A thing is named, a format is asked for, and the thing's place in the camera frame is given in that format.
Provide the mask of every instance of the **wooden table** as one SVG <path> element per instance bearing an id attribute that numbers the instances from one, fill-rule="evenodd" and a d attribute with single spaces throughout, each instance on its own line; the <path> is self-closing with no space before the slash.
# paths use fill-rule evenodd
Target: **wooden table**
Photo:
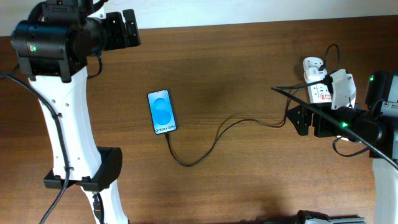
<path id="1" fill-rule="evenodd" d="M 172 143 L 193 162 L 224 121 L 223 127 L 241 118 L 279 122 L 285 97 L 271 86 L 303 82 L 303 59 L 323 57 L 329 44 L 340 46 L 341 68 L 354 75 L 363 103 L 372 71 L 398 69 L 397 23 L 389 16 L 149 29 L 141 30 L 141 46 L 105 52 L 103 74 L 88 82 L 88 107 L 96 144 L 123 150 L 119 192 L 131 223 L 233 223 L 300 209 L 373 223 L 367 154 L 340 157 L 333 138 L 316 138 L 312 129 L 301 137 L 290 121 L 280 129 L 242 123 L 209 158 L 185 168 L 164 136 L 154 134 L 147 94 L 170 90 L 179 126 Z M 0 62 L 7 71 L 17 63 L 7 37 L 0 39 Z M 89 73 L 97 69 L 91 58 Z M 15 83 L 1 80 L 0 95 L 0 223 L 38 223 L 58 194 L 42 181 L 53 165 L 44 118 L 37 100 Z M 363 147 L 339 145 L 345 153 Z M 78 187 L 67 190 L 48 223 L 94 223 Z"/>

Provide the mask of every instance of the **phone screen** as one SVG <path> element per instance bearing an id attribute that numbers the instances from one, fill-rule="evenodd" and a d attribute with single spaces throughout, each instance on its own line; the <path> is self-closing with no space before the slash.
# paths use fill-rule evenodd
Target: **phone screen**
<path id="1" fill-rule="evenodd" d="M 175 131 L 175 124 L 172 103 L 168 90 L 156 91 L 148 94 L 150 113 L 156 134 L 163 134 Z"/>

